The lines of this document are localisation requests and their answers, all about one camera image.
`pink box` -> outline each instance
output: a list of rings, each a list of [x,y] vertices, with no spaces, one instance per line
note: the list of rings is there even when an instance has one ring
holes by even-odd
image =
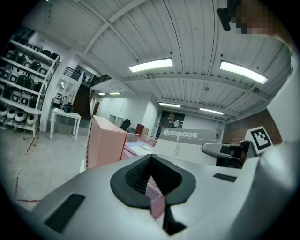
[[[87,169],[120,161],[126,139],[126,131],[94,115],[87,147]]]

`concrete floor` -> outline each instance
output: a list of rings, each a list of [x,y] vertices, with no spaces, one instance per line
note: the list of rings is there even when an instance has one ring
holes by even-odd
[[[0,129],[0,179],[9,198],[27,210],[48,193],[80,172],[86,150],[86,134],[78,134],[77,142],[71,134],[40,133],[32,146],[30,132]]]

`office chair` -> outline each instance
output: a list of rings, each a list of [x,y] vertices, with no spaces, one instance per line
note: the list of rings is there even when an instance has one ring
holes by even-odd
[[[126,131],[127,128],[130,126],[130,124],[131,124],[130,120],[129,119],[125,119],[125,121],[122,123],[122,125],[121,125],[120,128],[123,129],[124,131]]]

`fluorescent light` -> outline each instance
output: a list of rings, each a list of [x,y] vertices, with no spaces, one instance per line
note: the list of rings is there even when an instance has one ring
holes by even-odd
[[[163,67],[171,67],[171,66],[173,66],[172,59],[166,58],[166,59],[154,60],[151,62],[145,62],[142,64],[138,64],[138,65],[130,67],[129,69],[133,73],[135,73],[138,71],[143,71],[143,70],[152,69],[152,68],[163,68]]]
[[[256,73],[245,67],[242,67],[242,66],[236,65],[234,63],[230,63],[230,62],[222,61],[221,65],[220,65],[220,69],[243,75],[243,76],[251,78],[261,84],[265,84],[266,81],[268,80],[265,76],[263,76],[259,73]]]
[[[163,106],[169,106],[169,107],[181,107],[180,105],[176,105],[176,104],[169,104],[169,103],[159,103],[160,105]]]
[[[207,111],[207,112],[211,112],[211,113],[217,113],[217,114],[221,114],[221,115],[224,114],[223,112],[217,112],[217,111],[210,110],[210,109],[205,109],[205,108],[200,108],[200,110],[202,110],[202,111]]]

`brick wall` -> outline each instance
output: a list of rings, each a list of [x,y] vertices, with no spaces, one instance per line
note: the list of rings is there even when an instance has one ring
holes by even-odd
[[[263,126],[273,144],[282,142],[280,133],[268,110],[264,110],[247,118],[225,124],[222,143],[238,143],[244,140],[247,130]]]

